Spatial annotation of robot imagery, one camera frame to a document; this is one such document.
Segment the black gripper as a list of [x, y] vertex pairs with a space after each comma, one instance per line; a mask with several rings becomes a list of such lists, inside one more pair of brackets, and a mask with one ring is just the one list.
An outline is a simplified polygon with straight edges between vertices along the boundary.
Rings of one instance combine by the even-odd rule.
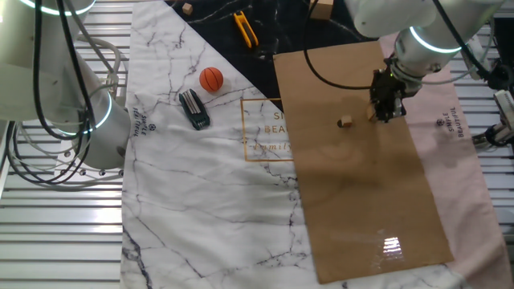
[[[390, 120], [404, 116], [402, 98], [406, 96], [406, 84], [397, 79], [389, 67], [373, 72], [369, 89], [372, 120]], [[390, 100], [384, 109], [385, 100]]]

